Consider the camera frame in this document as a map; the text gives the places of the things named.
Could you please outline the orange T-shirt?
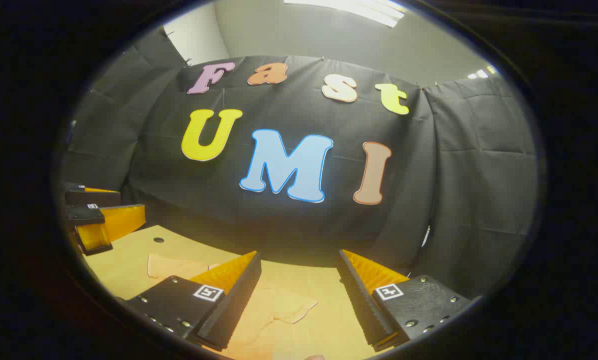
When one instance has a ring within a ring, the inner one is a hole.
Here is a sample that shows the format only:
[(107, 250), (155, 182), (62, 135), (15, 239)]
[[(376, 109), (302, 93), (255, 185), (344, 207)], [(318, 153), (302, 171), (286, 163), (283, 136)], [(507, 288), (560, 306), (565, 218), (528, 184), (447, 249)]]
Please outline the orange T-shirt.
[[(237, 280), (243, 280), (245, 269), (254, 264), (251, 251), (224, 263), (202, 266), (198, 262), (170, 259), (156, 253), (148, 255), (147, 274), (155, 280), (166, 276), (180, 276), (236, 292)], [(262, 273), (239, 317), (227, 347), (219, 354), (233, 360), (291, 360), (292, 337), (289, 331), (315, 307), (318, 302), (300, 292), (297, 281), (303, 266), (287, 265), (263, 260)]]

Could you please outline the ceiling light panel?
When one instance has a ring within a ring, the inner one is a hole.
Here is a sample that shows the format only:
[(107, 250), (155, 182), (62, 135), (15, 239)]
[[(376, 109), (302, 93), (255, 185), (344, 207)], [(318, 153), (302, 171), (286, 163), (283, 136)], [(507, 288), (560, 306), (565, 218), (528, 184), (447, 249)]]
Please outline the ceiling light panel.
[(283, 0), (288, 5), (317, 6), (340, 10), (370, 19), (389, 28), (395, 27), (408, 11), (390, 0)]
[(497, 69), (494, 66), (487, 64), (485, 68), (469, 73), (466, 77), (468, 79), (487, 79), (496, 75), (498, 75)]

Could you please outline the black backdrop cloth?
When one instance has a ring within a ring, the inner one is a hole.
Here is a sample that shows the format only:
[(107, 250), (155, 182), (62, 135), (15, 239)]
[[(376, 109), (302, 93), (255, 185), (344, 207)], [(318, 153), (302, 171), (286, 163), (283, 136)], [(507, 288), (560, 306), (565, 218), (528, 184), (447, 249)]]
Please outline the black backdrop cloth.
[(332, 267), (347, 249), (478, 296), (516, 262), (536, 207), (534, 117), (497, 75), (420, 88), (288, 52), (185, 66), (157, 28), (73, 119), (65, 180), (284, 264)]

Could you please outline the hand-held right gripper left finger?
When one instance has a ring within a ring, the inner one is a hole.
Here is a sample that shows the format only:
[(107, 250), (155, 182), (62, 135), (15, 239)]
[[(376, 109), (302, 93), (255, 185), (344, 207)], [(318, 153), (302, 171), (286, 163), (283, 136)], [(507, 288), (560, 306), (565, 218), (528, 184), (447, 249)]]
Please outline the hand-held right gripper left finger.
[(167, 333), (221, 351), (260, 275), (261, 255), (251, 251), (189, 279), (168, 276), (125, 303)]

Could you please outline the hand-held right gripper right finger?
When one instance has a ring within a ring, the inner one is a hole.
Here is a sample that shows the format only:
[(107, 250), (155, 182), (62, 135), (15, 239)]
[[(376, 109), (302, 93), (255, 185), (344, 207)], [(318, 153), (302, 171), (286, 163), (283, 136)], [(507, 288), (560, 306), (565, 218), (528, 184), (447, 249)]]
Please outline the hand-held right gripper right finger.
[(408, 278), (351, 251), (338, 252), (338, 273), (375, 351), (440, 330), (473, 305), (432, 276)]

